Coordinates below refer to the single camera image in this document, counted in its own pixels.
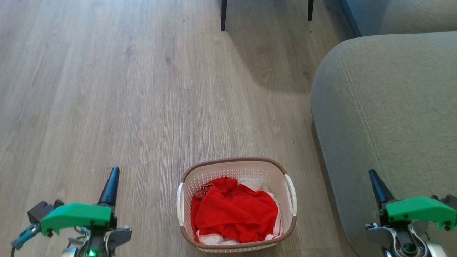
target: fabric upholstery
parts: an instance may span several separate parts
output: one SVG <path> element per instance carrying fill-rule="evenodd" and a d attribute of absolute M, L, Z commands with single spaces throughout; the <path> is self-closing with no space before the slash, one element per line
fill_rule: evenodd
<path fill-rule="evenodd" d="M 359 36 L 457 31 L 455 0 L 343 0 Z"/>
<path fill-rule="evenodd" d="M 359 37 L 316 73 L 311 109 L 344 232 L 362 257 L 381 256 L 369 169 L 396 198 L 457 196 L 457 32 Z M 430 236 L 455 256 L 457 233 Z"/>

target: white plastic basket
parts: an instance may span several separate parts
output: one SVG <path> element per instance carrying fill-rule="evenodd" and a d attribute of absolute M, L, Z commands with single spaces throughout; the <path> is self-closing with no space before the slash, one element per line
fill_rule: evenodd
<path fill-rule="evenodd" d="M 273 239 L 237 245 L 204 245 L 194 240 L 191 226 L 192 196 L 208 181 L 216 178 L 257 179 L 264 182 L 279 204 L 284 233 Z M 274 246 L 286 239 L 297 221 L 297 195 L 292 180 L 277 162 L 264 158 L 242 158 L 206 162 L 184 174 L 178 187 L 176 211 L 181 232 L 193 246 L 205 252 L 246 252 Z"/>

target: green led light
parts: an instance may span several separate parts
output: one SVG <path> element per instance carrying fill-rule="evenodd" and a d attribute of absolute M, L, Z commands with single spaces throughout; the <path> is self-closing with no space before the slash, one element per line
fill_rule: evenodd
<path fill-rule="evenodd" d="M 90 249 L 89 252 L 86 254 L 87 257 L 96 257 L 97 256 L 97 252 Z"/>

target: wooden floor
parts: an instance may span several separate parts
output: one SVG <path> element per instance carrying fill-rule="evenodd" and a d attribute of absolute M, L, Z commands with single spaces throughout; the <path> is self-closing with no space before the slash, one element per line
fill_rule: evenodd
<path fill-rule="evenodd" d="M 354 37 L 338 0 L 0 1 L 0 252 L 41 200 L 96 203 L 121 167 L 116 212 L 127 256 L 215 256 L 181 236 L 185 170 L 220 158 L 283 164 L 298 193 L 295 231 L 274 248 L 224 256 L 353 256 L 312 140 L 316 69 Z M 16 257 L 60 256 L 71 231 Z"/>

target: chair leg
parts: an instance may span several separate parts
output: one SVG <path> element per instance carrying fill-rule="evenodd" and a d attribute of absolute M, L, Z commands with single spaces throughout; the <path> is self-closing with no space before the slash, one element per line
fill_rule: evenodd
<path fill-rule="evenodd" d="M 221 30 L 225 31 L 225 16 L 227 15 L 227 0 L 222 0 L 221 4 Z"/>
<path fill-rule="evenodd" d="M 308 0 L 308 21 L 313 19 L 314 0 Z"/>

